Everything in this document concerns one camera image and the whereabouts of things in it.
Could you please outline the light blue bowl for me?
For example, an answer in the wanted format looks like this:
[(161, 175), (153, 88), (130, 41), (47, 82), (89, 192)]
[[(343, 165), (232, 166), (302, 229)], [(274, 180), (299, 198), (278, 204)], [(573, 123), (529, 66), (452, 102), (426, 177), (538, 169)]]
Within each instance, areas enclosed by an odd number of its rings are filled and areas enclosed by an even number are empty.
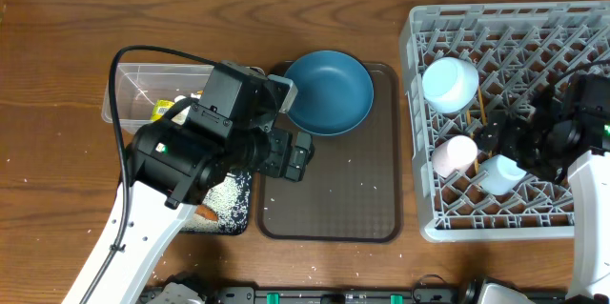
[(478, 71), (471, 63), (453, 57), (439, 58), (422, 75), (423, 96), (442, 114), (465, 108), (478, 91)]

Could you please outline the pink cup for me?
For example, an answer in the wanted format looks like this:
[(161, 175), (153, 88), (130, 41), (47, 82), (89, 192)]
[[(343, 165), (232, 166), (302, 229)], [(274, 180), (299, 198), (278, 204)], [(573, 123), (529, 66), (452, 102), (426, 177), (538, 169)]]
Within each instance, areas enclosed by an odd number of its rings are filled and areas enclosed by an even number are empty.
[(453, 172), (465, 172), (473, 164), (469, 153), (470, 137), (458, 135), (450, 138), (433, 151), (431, 162), (433, 170), (446, 178)]

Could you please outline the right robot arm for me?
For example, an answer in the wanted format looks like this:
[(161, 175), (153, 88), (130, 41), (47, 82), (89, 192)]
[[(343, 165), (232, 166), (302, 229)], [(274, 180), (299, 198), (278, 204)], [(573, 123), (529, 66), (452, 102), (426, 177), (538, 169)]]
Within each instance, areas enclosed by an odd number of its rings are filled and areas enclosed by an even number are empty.
[(475, 141), (499, 162), (480, 165), (480, 188), (504, 195), (531, 174), (568, 183), (575, 216), (573, 278), (569, 303), (609, 300), (609, 80), (581, 75), (569, 81), (561, 99), (554, 86), (533, 100), (523, 120), (504, 111), (488, 114)]

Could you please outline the light blue cup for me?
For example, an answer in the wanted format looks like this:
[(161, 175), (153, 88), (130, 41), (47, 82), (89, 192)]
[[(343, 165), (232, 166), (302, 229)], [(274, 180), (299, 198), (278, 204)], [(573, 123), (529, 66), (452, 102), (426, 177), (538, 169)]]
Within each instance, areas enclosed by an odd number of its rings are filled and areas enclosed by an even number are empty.
[(479, 170), (487, 173), (479, 182), (481, 189), (492, 195), (507, 194), (527, 174), (516, 161), (501, 154), (484, 161)]

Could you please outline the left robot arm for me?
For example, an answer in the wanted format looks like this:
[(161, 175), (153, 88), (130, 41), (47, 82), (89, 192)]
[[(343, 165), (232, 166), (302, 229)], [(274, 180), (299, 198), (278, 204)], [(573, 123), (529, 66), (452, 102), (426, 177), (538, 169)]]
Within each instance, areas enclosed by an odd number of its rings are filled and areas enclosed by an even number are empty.
[(313, 138), (275, 126), (297, 94), (286, 77), (223, 61), (200, 97), (186, 97), (140, 127), (121, 153), (108, 222), (66, 302), (133, 303), (161, 254), (229, 172), (301, 181)]

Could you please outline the orange carrot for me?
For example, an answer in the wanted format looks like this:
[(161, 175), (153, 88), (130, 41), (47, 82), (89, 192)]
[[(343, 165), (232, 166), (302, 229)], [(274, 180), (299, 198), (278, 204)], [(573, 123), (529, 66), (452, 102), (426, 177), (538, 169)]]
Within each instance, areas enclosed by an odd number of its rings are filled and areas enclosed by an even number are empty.
[(217, 222), (218, 221), (218, 215), (209, 207), (207, 207), (206, 205), (199, 205), (195, 211), (195, 213), (201, 217), (203, 217), (204, 219), (213, 221), (213, 222)]

